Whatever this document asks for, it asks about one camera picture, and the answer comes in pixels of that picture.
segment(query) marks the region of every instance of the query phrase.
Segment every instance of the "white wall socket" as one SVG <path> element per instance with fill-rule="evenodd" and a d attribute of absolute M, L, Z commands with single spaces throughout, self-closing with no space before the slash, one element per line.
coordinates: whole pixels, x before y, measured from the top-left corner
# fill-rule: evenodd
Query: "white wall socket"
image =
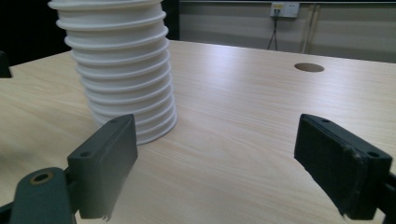
<path fill-rule="evenodd" d="M 271 4 L 271 17 L 275 16 L 275 10 L 279 9 L 278 17 L 286 17 L 286 18 L 297 18 L 298 11 L 300 8 L 300 3 L 292 3 L 292 2 L 276 2 Z"/>

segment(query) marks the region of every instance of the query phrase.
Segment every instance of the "gray wall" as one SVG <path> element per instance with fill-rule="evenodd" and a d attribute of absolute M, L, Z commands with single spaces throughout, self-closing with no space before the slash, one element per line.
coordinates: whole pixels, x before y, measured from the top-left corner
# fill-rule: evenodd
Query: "gray wall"
<path fill-rule="evenodd" d="M 270 6 L 181 1 L 180 39 L 267 49 Z M 396 4 L 300 4 L 298 18 L 278 22 L 278 50 L 303 52 L 305 41 L 309 54 L 396 63 Z"/>

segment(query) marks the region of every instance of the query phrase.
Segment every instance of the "light wood tabletop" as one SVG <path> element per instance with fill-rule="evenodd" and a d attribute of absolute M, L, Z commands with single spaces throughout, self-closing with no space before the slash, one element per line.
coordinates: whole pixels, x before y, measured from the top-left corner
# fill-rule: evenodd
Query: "light wood tabletop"
<path fill-rule="evenodd" d="M 170 52 L 177 125 L 138 147 L 108 223 L 355 223 L 293 158 L 299 117 L 330 119 L 396 157 L 396 64 L 188 42 Z M 0 204 L 25 175 L 66 168 L 97 130 L 75 65 L 66 52 L 0 79 Z"/>

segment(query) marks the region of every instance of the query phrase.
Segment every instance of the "stack of white cups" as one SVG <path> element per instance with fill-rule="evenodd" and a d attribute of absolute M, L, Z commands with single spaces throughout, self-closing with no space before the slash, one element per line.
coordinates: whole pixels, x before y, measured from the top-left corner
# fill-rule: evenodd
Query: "stack of white cups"
<path fill-rule="evenodd" d="M 176 124 L 161 0 L 52 0 L 89 107 L 101 126 L 134 114 L 137 144 Z"/>

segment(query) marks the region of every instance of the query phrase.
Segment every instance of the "power cord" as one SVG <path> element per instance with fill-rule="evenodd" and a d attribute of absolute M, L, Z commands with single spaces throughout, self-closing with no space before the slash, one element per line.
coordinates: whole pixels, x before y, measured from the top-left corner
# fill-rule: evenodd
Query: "power cord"
<path fill-rule="evenodd" d="M 275 9 L 274 10 L 274 31 L 273 31 L 273 34 L 271 35 L 271 39 L 270 39 L 270 42 L 268 43 L 268 48 L 267 49 L 271 48 L 272 41 L 274 40 L 274 42 L 275 42 L 275 50 L 277 50 L 276 26 L 277 26 L 277 19 L 279 18 L 279 12 L 280 12 L 280 9 Z"/>

